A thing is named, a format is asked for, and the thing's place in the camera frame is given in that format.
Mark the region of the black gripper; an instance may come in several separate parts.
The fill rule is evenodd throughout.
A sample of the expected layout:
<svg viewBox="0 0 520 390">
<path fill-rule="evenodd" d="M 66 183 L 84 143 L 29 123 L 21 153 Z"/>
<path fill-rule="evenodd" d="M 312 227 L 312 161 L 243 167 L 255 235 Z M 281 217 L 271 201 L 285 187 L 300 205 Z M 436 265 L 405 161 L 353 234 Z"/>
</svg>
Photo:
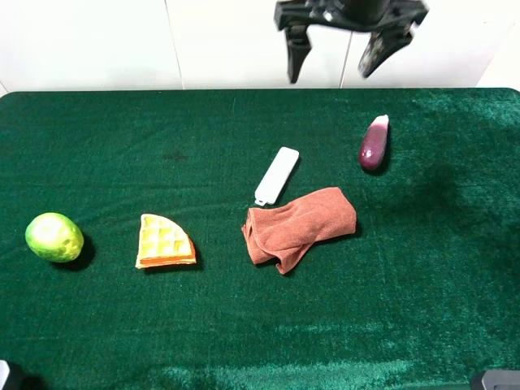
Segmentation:
<svg viewBox="0 0 520 390">
<path fill-rule="evenodd" d="M 413 40 L 406 28 L 420 25 L 429 8 L 423 1 L 307 0 L 281 1 L 275 4 L 276 27 L 284 30 L 288 52 L 288 78 L 297 83 L 301 68 L 312 45 L 307 33 L 311 25 L 372 33 L 358 64 L 362 78 Z"/>
</svg>

